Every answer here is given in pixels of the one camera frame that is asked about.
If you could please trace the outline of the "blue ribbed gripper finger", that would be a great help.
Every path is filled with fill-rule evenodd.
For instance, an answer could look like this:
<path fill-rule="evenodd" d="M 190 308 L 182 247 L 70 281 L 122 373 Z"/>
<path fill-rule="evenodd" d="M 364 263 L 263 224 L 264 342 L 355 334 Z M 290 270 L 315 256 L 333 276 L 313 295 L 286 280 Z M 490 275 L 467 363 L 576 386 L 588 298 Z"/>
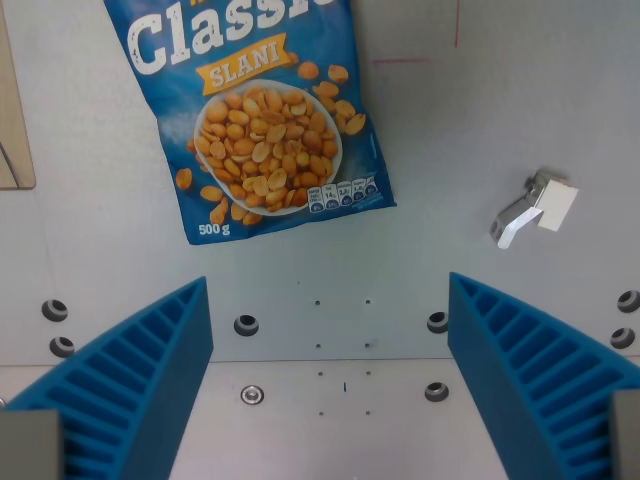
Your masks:
<path fill-rule="evenodd" d="M 511 479 L 610 479 L 609 411 L 639 368 L 555 317 L 449 277 L 448 346 Z"/>
<path fill-rule="evenodd" d="M 5 410 L 59 414 L 66 479 L 167 479 L 213 349 L 200 277 L 99 335 Z"/>

